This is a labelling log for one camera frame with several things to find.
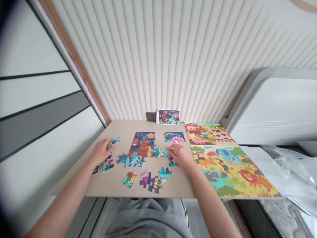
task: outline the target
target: person's left hand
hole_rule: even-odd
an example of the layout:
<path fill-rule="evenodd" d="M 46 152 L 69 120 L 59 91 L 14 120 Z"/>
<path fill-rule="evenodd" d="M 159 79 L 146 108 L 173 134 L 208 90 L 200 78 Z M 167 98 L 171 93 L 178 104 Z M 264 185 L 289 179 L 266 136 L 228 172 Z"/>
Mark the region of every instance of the person's left hand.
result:
<path fill-rule="evenodd" d="M 100 142 L 98 142 L 95 146 L 95 148 L 92 150 L 92 153 L 90 157 L 88 158 L 87 162 L 91 163 L 93 166 L 97 166 L 101 162 L 103 162 L 108 156 L 111 154 L 111 152 L 114 150 L 115 145 L 112 145 L 109 150 L 107 150 L 108 143 L 112 140 L 110 139 L 104 139 Z"/>

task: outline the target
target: beige table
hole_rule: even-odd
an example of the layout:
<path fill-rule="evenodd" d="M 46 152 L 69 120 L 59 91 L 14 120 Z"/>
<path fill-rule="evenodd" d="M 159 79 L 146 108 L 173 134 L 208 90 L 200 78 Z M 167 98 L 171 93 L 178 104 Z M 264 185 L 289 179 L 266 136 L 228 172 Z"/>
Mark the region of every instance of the beige table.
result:
<path fill-rule="evenodd" d="M 112 159 L 114 167 L 104 173 L 99 172 L 92 176 L 85 196 L 91 197 L 181 197 L 195 198 L 192 182 L 188 175 L 178 166 L 169 167 L 172 171 L 173 179 L 163 184 L 159 194 L 148 191 L 147 188 L 140 186 L 141 173 L 144 170 L 151 172 L 151 177 L 159 176 L 159 170 L 162 167 L 168 167 L 168 157 L 146 157 L 145 164 L 142 168 L 125 168 L 124 164 L 117 164 L 118 155 L 123 153 L 128 154 L 131 144 L 134 139 L 135 132 L 155 132 L 155 148 L 167 148 L 171 143 L 166 143 L 164 132 L 183 132 L 186 143 L 183 146 L 192 154 L 190 144 L 187 138 L 186 130 L 183 123 L 178 126 L 174 125 L 158 125 L 155 122 L 141 121 L 113 121 L 100 134 L 96 141 L 82 155 L 77 163 L 70 169 L 65 177 L 57 184 L 56 188 L 51 192 L 52 195 L 57 195 L 61 189 L 70 181 L 78 169 L 84 164 L 90 156 L 92 149 L 97 142 L 107 139 L 121 137 L 121 142 L 116 144 Z M 129 171 L 136 171 L 138 178 L 134 182 L 132 188 L 128 188 L 122 184 Z"/>

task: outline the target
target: picture card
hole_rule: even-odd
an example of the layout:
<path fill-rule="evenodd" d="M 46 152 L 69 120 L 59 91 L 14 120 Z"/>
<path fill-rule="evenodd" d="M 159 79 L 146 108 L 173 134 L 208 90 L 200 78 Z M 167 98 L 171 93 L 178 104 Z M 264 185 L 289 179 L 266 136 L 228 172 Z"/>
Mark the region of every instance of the picture card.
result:
<path fill-rule="evenodd" d="M 178 125 L 180 110 L 156 110 L 156 124 Z"/>

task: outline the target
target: wall outlet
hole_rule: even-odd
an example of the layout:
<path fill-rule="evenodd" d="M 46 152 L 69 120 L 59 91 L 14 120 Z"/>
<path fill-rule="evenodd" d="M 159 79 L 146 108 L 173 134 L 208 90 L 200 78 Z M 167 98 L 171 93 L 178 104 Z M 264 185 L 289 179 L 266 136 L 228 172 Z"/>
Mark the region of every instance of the wall outlet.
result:
<path fill-rule="evenodd" d="M 155 121 L 156 122 L 156 112 L 146 112 L 146 120 L 147 121 Z"/>

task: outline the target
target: wooden trim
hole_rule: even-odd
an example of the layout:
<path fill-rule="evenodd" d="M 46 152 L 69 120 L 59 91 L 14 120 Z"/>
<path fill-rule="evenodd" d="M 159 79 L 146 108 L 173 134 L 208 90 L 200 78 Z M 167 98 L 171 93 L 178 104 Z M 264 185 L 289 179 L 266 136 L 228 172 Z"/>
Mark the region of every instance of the wooden trim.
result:
<path fill-rule="evenodd" d="M 93 100 L 95 101 L 99 111 L 101 112 L 103 118 L 105 119 L 107 125 L 110 124 L 111 119 L 110 116 L 108 114 L 108 112 L 106 111 L 97 91 L 96 88 L 94 86 L 94 84 L 92 83 L 86 68 L 83 64 L 83 62 L 81 61 L 79 54 L 71 40 L 71 38 L 69 37 L 69 34 L 67 33 L 66 28 L 64 27 L 61 19 L 59 18 L 59 15 L 53 5 L 53 3 L 51 2 L 51 0 L 40 0 L 39 1 L 40 4 L 42 5 L 44 11 L 46 12 L 48 18 L 50 19 L 51 23 L 53 24 L 53 27 L 55 28 L 58 36 L 60 37 L 60 39 L 62 40 L 64 46 L 66 47 L 66 50 L 70 56 L 70 58 L 72 59 L 75 67 L 77 68 L 79 74 L 81 75 L 85 85 L 87 86 Z"/>

